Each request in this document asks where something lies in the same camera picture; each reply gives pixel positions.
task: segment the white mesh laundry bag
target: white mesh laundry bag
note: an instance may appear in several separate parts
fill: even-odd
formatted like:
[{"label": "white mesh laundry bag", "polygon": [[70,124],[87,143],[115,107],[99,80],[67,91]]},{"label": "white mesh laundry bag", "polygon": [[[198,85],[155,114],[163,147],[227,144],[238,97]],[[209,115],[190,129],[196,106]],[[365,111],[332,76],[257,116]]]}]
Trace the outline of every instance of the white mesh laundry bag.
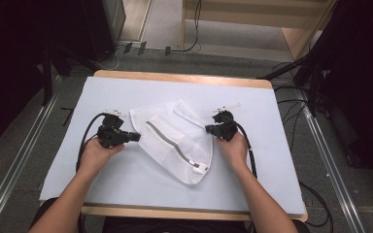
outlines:
[{"label": "white mesh laundry bag", "polygon": [[211,165],[213,137],[184,101],[135,109],[130,114],[141,134],[139,146],[150,157],[183,183],[202,180]]}]

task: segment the black equipment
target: black equipment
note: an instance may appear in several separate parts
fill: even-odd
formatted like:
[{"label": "black equipment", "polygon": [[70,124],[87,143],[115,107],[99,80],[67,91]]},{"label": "black equipment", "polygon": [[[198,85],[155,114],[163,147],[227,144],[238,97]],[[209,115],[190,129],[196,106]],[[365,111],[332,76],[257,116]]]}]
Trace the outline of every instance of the black equipment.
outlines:
[{"label": "black equipment", "polygon": [[116,145],[128,143],[129,141],[138,142],[141,138],[139,133],[122,131],[123,120],[119,116],[106,115],[99,126],[96,135],[102,140],[101,145],[104,148],[110,148]]},{"label": "black equipment", "polygon": [[248,152],[250,154],[251,169],[253,170],[254,176],[257,178],[253,148],[251,147],[250,140],[248,139],[244,128],[241,126],[241,124],[234,120],[234,115],[225,110],[224,107],[220,109],[220,112],[217,115],[213,116],[213,119],[217,124],[206,125],[205,130],[207,133],[225,140],[226,142],[231,141],[235,133],[238,132],[238,128],[241,130],[245,141],[247,142]]},{"label": "black equipment", "polygon": [[210,133],[218,138],[231,141],[235,133],[238,131],[237,124],[234,121],[234,116],[229,111],[223,111],[213,116],[215,123],[205,126],[207,133]]}]

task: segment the gray floor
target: gray floor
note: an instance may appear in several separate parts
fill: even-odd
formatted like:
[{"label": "gray floor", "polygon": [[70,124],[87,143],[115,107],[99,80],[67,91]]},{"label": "gray floor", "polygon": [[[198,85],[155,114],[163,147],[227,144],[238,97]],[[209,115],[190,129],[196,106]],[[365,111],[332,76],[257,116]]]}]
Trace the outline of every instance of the gray floor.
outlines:
[{"label": "gray floor", "polygon": [[[137,1],[127,4],[137,5]],[[183,1],[153,0],[142,35],[148,49],[181,48],[182,4]],[[186,21],[185,33],[184,46],[188,49],[195,41],[193,20]],[[199,54],[292,61],[281,28],[200,20],[198,45],[192,51]]]},{"label": "gray floor", "polygon": [[[138,56],[136,50],[128,54],[119,54],[119,70],[205,74],[218,76],[232,76],[253,78],[268,74],[278,63],[276,61],[255,60],[248,58],[230,58],[203,54],[172,54],[164,56],[159,51],[148,51]],[[51,112],[41,136],[39,137],[23,172],[12,192],[7,205],[0,216],[0,232],[24,232],[27,230],[32,217],[39,207],[38,197],[40,187],[51,161],[67,130],[62,126],[68,115],[61,108],[74,108],[85,83],[85,78],[91,75],[85,67],[73,65],[70,77],[63,78],[63,84],[54,108]],[[277,79],[274,83],[287,83],[290,74]],[[280,90],[277,100],[295,98],[293,90]],[[0,182],[11,166],[17,150],[34,117],[40,110],[42,93],[33,98],[24,111],[14,120],[0,140]],[[280,111],[284,115],[292,104],[281,104]],[[294,108],[291,115],[297,113]],[[359,215],[367,232],[373,232],[373,171],[355,169],[348,165],[345,152],[340,145],[338,137],[330,121],[324,115],[318,115],[322,131],[330,144],[334,159],[342,173],[346,185],[359,210]],[[292,136],[293,120],[290,120],[285,129],[290,142]],[[334,232],[349,232],[349,226],[344,217],[343,210],[334,192],[332,184],[326,175],[316,143],[311,130],[301,116],[295,127],[293,146],[293,160],[298,178],[315,189],[325,200],[334,219]],[[309,213],[309,221],[320,223],[325,220],[325,212],[321,204],[306,190],[303,189],[304,199]],[[89,232],[99,232],[102,217],[89,217],[87,227]],[[329,232],[329,225],[324,227],[310,227],[312,232]]]}]

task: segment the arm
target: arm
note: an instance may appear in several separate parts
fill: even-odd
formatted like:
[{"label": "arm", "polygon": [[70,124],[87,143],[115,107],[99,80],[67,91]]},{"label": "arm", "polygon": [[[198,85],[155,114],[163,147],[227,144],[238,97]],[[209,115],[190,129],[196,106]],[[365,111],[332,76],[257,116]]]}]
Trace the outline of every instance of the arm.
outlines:
[{"label": "arm", "polygon": [[90,140],[77,174],[29,232],[74,232],[91,183],[110,158],[123,148],[124,145],[118,145],[104,149],[99,139]]},{"label": "arm", "polygon": [[257,232],[297,232],[292,220],[262,187],[247,166],[247,143],[241,133],[231,141],[218,139],[225,159],[238,178]]}]

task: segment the hand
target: hand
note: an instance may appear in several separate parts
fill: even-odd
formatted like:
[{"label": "hand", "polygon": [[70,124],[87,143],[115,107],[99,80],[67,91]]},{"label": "hand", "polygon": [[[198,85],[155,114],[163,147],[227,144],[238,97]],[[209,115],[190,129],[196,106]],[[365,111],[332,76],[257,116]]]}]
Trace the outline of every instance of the hand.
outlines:
[{"label": "hand", "polygon": [[93,138],[89,140],[81,158],[81,165],[78,172],[90,175],[95,178],[99,171],[108,163],[114,154],[125,148],[124,145],[105,149],[101,146],[101,139]]},{"label": "hand", "polygon": [[247,166],[247,153],[248,146],[245,137],[240,133],[236,132],[234,137],[229,142],[217,139],[218,145],[222,150],[222,154],[225,157],[226,161],[231,166],[234,172],[239,171],[243,167],[248,168]]}]

